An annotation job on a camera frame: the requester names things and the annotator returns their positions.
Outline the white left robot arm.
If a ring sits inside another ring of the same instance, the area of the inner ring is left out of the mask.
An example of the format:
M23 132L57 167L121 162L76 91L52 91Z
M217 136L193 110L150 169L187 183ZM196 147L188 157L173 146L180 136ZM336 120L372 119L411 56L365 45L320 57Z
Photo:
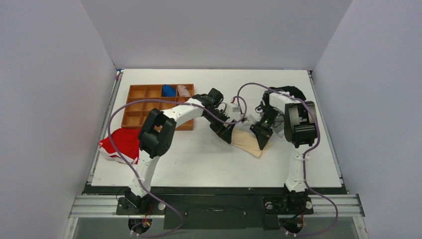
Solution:
M151 181L158 160L171 147L176 128L195 118L204 117L210 129L224 142L231 144L235 120L218 109L223 99L222 93L211 89L208 94L196 94L177 106L159 110L152 109L138 135L139 161L134 167L134 179L125 192L129 208L136 214L148 209L146 195L151 189Z

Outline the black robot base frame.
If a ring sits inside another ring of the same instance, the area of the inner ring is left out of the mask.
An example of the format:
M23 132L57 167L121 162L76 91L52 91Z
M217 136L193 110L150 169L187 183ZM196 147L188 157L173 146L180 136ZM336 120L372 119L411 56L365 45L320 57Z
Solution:
M344 187L292 193L285 188L153 188L136 207L125 197L127 187L88 186L78 196L71 216L127 219L139 234L162 219L164 229L287 229L300 231L304 216L345 215Z

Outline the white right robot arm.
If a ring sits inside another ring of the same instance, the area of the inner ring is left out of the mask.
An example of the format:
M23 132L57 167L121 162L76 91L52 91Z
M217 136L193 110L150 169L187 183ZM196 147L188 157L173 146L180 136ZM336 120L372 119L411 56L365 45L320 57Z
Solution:
M290 143L290 162L285 187L296 193L304 192L306 183L305 166L313 144L320 141L316 107L307 101L304 93L294 86L269 87L261 102L263 110L259 121L250 127L257 139L258 146L264 149L271 138L274 123L283 117L284 138Z

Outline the cream beige underwear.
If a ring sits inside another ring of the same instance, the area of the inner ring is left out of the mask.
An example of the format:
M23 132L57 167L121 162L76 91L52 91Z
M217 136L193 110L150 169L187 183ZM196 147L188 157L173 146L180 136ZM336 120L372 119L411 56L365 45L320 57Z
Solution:
M268 150L271 143L267 143L263 149L260 149L258 141L253 133L234 129L232 132L231 145L259 159Z

